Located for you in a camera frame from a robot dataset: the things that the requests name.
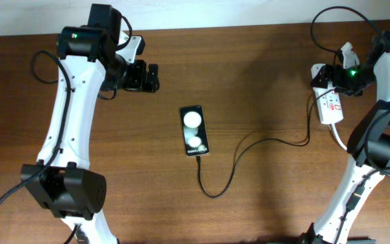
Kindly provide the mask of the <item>white power strip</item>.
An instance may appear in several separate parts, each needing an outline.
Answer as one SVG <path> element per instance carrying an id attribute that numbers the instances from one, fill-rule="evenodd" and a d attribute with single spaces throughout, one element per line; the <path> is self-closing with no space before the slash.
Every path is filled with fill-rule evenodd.
<path id="1" fill-rule="evenodd" d="M 320 123 L 331 125 L 343 120 L 343 110 L 339 94 L 334 91 L 332 81 L 327 82 L 327 88 L 311 85 L 317 98 Z"/>

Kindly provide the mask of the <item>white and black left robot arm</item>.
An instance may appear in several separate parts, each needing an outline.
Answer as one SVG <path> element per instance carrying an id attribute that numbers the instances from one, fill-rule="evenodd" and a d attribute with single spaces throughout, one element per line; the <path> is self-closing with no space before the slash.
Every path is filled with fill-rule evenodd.
<path id="1" fill-rule="evenodd" d="M 21 179 L 43 208 L 61 219 L 80 243 L 116 243 L 103 206 L 106 179 L 89 168 L 89 139 L 101 92 L 154 93 L 158 66 L 140 59 L 144 40 L 124 34 L 125 17 L 94 3 L 88 23 L 67 26 L 57 38 L 59 78 L 47 137 L 37 161 L 23 165 Z"/>

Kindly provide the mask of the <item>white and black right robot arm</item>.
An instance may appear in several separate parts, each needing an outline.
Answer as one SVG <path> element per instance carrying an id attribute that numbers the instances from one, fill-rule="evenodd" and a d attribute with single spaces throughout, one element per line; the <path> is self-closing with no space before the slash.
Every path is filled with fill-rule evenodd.
<path id="1" fill-rule="evenodd" d="M 311 87 L 323 124 L 343 118 L 339 95 L 360 96 L 376 84 L 376 103 L 352 131 L 343 178 L 327 210 L 311 223 L 299 243 L 346 243 L 349 231 L 375 186 L 390 177 L 390 31 L 377 33 L 367 61 L 360 63 L 350 43 L 338 50 L 339 64 L 315 64 Z"/>

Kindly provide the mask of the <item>black Samsung Galaxy flip phone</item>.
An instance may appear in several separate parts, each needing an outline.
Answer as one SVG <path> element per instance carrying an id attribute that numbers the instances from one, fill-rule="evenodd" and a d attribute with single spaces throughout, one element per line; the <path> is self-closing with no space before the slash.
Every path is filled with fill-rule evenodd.
<path id="1" fill-rule="evenodd" d="M 196 157 L 209 154 L 209 142 L 201 105 L 179 109 L 185 154 Z"/>

